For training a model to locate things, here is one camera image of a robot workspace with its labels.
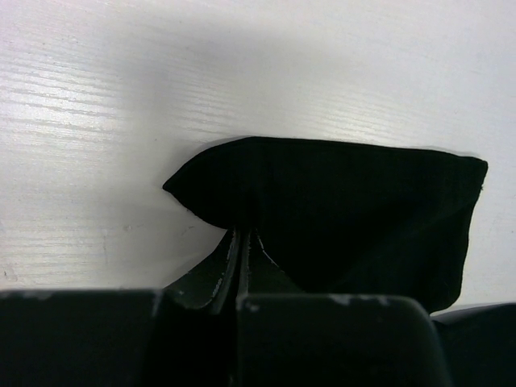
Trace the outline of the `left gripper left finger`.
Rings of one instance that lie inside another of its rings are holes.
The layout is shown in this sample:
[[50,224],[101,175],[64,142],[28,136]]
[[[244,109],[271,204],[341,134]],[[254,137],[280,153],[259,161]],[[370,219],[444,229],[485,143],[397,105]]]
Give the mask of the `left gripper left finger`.
[[2,385],[229,385],[240,240],[162,289],[2,292]]

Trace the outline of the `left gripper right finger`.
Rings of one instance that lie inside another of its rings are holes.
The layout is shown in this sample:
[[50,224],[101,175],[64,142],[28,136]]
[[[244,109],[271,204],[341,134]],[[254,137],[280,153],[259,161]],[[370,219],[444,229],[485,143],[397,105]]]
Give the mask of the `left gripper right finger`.
[[238,386],[449,386],[435,327],[414,300],[304,293],[266,255],[241,245],[235,301]]

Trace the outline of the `black t shirt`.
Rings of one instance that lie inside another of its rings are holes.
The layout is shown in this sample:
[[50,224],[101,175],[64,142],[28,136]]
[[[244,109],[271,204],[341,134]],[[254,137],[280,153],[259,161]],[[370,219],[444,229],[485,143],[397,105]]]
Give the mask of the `black t shirt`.
[[434,150],[247,137],[198,153],[163,188],[212,226],[254,231],[306,292],[399,295],[433,313],[460,296],[488,169]]

